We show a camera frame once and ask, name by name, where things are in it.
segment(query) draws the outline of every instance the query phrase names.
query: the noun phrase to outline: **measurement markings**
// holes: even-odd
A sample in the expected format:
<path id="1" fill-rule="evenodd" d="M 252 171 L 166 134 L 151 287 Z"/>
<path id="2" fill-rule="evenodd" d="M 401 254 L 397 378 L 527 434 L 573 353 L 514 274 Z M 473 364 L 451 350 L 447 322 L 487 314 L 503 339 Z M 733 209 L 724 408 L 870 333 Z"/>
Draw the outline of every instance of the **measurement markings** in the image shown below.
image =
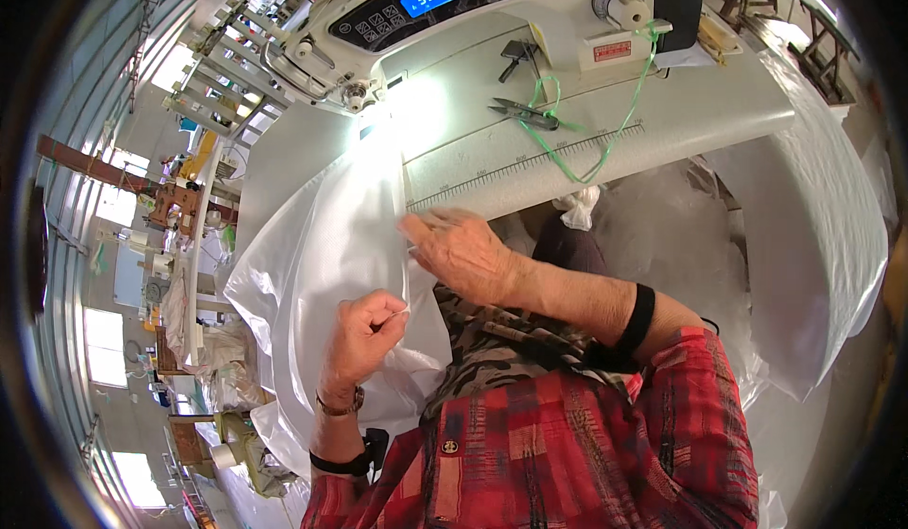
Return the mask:
<path id="1" fill-rule="evenodd" d="M 561 141 L 553 145 L 552 150 L 562 157 L 567 157 L 568 155 L 572 155 L 581 149 L 596 149 L 596 147 L 598 147 L 601 143 L 606 142 L 616 132 L 618 132 L 618 130 L 600 130 L 599 134 L 588 139 L 582 139 L 573 143 Z M 632 135 L 640 135 L 642 133 L 646 133 L 646 128 L 643 126 L 643 121 L 636 120 L 629 126 L 625 127 L 624 131 L 621 132 L 621 139 L 625 139 Z M 431 208 L 432 206 L 440 204 L 451 197 L 457 196 L 458 194 L 477 189 L 480 186 L 485 186 L 490 182 L 500 181 L 501 179 L 522 171 L 535 169 L 536 167 L 543 166 L 545 164 L 548 164 L 549 162 L 551 162 L 551 158 L 549 157 L 549 154 L 547 152 L 541 152 L 538 155 L 533 155 L 530 157 L 528 157 L 527 155 L 520 155 L 516 157 L 514 162 L 505 167 L 501 167 L 500 169 L 495 169 L 494 171 L 486 171 L 485 169 L 483 169 L 481 171 L 478 171 L 476 173 L 476 176 L 474 176 L 472 179 L 469 179 L 468 181 L 454 185 L 442 184 L 438 187 L 438 192 L 436 192 L 435 194 L 431 194 L 419 200 L 407 200 L 407 211 L 423 211 L 425 209 Z"/>

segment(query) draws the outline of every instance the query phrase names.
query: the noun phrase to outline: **warning label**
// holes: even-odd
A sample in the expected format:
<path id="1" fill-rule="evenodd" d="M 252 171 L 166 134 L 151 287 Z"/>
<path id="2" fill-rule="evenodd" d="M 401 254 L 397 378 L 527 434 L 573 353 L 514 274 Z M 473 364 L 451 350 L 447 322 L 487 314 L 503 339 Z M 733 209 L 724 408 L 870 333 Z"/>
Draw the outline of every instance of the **warning label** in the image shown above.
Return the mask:
<path id="1" fill-rule="evenodd" d="M 596 62 L 610 61 L 613 58 L 621 58 L 622 56 L 630 56 L 630 41 L 603 44 L 593 49 L 593 58 Z"/>

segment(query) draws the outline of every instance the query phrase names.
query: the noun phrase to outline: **scissors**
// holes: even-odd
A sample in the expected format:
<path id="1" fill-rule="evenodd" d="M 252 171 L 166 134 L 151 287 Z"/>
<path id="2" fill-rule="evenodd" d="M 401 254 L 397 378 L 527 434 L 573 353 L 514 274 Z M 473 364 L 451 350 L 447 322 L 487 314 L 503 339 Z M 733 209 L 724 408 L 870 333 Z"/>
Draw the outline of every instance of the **scissors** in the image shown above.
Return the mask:
<path id="1" fill-rule="evenodd" d="M 561 121 L 559 121 L 558 118 L 545 115 L 539 110 L 534 110 L 533 108 L 518 104 L 517 102 L 505 100 L 503 98 L 492 99 L 504 106 L 497 107 L 490 105 L 489 109 L 493 110 L 494 112 L 512 117 L 515 120 L 523 121 L 524 123 L 532 125 L 533 127 L 539 127 L 539 129 L 554 131 L 559 126 L 561 126 Z"/>

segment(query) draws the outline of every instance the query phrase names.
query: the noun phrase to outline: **industrial sewing machine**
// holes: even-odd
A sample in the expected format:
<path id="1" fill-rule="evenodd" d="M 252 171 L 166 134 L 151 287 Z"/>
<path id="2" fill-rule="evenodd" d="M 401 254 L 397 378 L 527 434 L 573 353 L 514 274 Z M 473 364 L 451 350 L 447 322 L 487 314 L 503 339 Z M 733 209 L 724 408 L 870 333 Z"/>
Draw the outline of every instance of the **industrial sewing machine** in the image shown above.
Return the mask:
<path id="1" fill-rule="evenodd" d="M 660 51 L 691 46 L 701 2 L 318 0 L 297 31 L 262 50 L 260 63 L 298 99 L 359 113 L 385 98 L 386 58 L 458 24 L 482 28 L 490 13 L 505 13 L 528 24 L 543 56 L 536 62 L 539 74 L 554 73 L 590 89 L 608 81 L 599 70 L 649 56 L 651 43 L 635 31 L 651 20 L 667 33 Z"/>

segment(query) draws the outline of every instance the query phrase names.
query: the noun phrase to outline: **rope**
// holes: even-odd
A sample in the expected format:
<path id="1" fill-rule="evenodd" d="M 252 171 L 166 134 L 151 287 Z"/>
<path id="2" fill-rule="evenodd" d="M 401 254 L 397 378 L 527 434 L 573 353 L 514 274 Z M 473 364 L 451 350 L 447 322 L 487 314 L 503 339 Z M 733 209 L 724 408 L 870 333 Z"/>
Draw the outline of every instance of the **rope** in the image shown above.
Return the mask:
<path id="1" fill-rule="evenodd" d="M 655 31 L 655 28 L 653 27 L 653 22 L 650 21 L 646 24 L 646 28 L 644 30 L 635 31 L 634 34 L 644 36 L 648 41 L 652 43 L 653 47 L 649 51 L 649 57 L 646 59 L 646 63 L 643 66 L 643 71 L 640 73 L 639 80 L 637 80 L 637 88 L 634 90 L 634 97 L 631 98 L 630 109 L 628 110 L 627 116 L 625 116 L 624 121 L 621 122 L 621 127 L 619 127 L 619 130 L 616 131 L 614 136 L 612 136 L 612 138 L 608 141 L 608 146 L 605 150 L 602 151 L 602 156 L 599 158 L 596 166 L 594 166 L 592 170 L 587 172 L 584 177 L 581 178 L 574 174 L 574 172 L 565 163 L 565 161 L 561 160 L 561 157 L 559 157 L 558 154 L 554 150 L 552 150 L 551 147 L 549 147 L 549 144 L 546 143 L 545 140 L 542 139 L 542 137 L 538 133 L 536 133 L 535 130 L 528 126 L 524 121 L 520 122 L 520 125 L 522 125 L 523 128 L 527 130 L 527 133 L 533 136 L 533 139 L 535 139 L 536 142 L 539 143 L 539 145 L 546 151 L 546 154 L 551 157 L 551 160 L 555 161 L 555 164 L 559 166 L 561 171 L 564 172 L 572 182 L 589 184 L 593 181 L 593 179 L 596 177 L 596 174 L 598 174 L 598 172 L 602 170 L 603 165 L 606 164 L 606 160 L 608 159 L 608 155 L 612 152 L 612 147 L 615 145 L 615 141 L 621 138 L 621 134 L 624 132 L 625 127 L 628 126 L 630 117 L 637 109 L 637 99 L 640 96 L 640 90 L 643 88 L 643 81 L 646 79 L 646 73 L 649 71 L 650 64 L 653 63 L 653 58 L 655 58 L 655 43 L 658 40 L 659 36 L 663 35 L 663 33 L 657 33 Z M 555 117 L 555 113 L 558 111 L 559 104 L 561 103 L 561 85 L 559 83 L 559 79 L 555 76 L 546 76 L 544 78 L 539 78 L 539 80 L 536 81 L 536 91 L 533 92 L 533 99 L 529 102 L 528 106 L 531 108 L 536 106 L 537 102 L 539 101 L 539 96 L 542 94 L 542 83 L 544 81 L 555 82 L 556 99 L 555 105 L 552 106 L 552 109 L 544 112 L 543 115 L 545 115 L 546 117 L 558 119 L 557 117 Z M 582 125 L 570 123 L 568 121 L 559 121 L 561 125 L 567 127 L 570 130 L 585 130 L 585 127 L 583 127 Z"/>

